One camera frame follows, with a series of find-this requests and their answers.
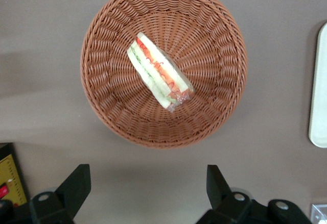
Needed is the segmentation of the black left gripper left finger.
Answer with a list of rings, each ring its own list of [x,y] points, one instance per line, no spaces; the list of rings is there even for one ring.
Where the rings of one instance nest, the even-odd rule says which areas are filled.
[[[1,223],[74,223],[90,191],[90,166],[80,164],[55,191],[44,191],[18,207],[1,200]]]

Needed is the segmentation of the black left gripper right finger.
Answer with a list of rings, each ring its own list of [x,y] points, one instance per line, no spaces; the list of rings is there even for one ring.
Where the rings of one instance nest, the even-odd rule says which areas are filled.
[[[232,191],[216,165],[207,166],[206,192],[212,208],[197,223],[311,223],[291,201],[273,199],[264,206]]]

